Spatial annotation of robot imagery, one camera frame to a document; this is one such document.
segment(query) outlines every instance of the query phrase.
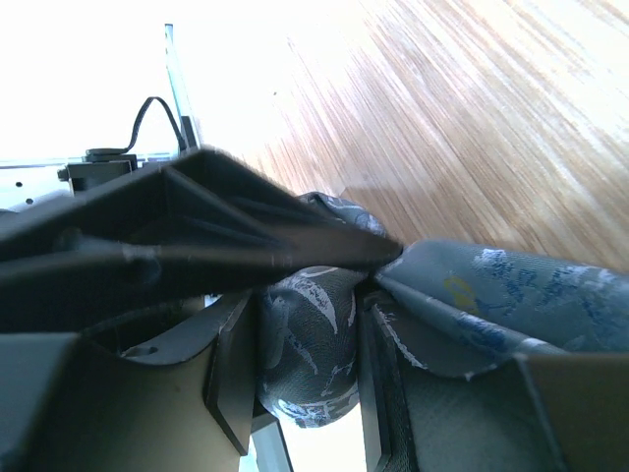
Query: blue patterned cloth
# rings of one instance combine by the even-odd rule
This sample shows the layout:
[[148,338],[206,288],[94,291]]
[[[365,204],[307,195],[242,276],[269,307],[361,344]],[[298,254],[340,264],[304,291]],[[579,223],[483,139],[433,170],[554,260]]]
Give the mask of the blue patterned cloth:
[[[302,199],[377,234],[362,207],[323,194]],[[358,403],[354,289],[366,273],[310,267],[259,294],[257,395],[301,427],[327,425]],[[451,241],[407,248],[375,275],[361,303],[404,357],[469,380],[517,353],[629,350],[629,277],[611,270]]]

